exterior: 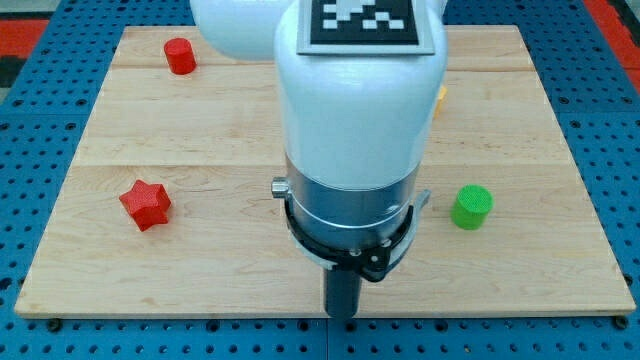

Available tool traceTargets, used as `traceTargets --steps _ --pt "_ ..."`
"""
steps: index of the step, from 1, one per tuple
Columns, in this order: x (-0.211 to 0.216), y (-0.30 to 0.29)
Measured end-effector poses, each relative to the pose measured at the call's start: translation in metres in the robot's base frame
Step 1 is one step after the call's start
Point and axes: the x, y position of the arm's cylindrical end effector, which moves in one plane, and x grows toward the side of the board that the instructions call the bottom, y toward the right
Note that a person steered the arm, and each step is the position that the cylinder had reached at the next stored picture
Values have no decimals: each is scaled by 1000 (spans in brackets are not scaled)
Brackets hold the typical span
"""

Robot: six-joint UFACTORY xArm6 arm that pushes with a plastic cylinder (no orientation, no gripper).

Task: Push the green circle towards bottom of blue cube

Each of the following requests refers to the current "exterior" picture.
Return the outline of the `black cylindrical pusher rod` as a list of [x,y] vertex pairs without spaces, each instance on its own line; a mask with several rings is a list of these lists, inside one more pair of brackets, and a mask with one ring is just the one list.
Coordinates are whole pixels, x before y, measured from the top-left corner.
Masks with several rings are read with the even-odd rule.
[[352,270],[324,271],[324,308],[335,319],[352,318],[358,311],[361,277]]

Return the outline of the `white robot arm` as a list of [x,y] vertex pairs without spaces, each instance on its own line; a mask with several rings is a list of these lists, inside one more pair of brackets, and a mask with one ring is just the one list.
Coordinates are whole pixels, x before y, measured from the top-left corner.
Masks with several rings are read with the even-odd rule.
[[357,313],[411,246],[415,187],[448,55],[442,1],[192,0],[219,53],[276,66],[287,172],[271,185],[324,271],[326,312]]

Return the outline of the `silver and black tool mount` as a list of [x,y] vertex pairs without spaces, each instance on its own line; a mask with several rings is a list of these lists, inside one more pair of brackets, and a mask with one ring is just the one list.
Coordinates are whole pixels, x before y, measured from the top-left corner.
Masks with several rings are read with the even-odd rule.
[[329,187],[303,175],[291,161],[271,182],[284,201],[296,246],[327,271],[352,271],[382,281],[403,259],[417,234],[431,191],[415,191],[418,171],[395,183],[364,190]]

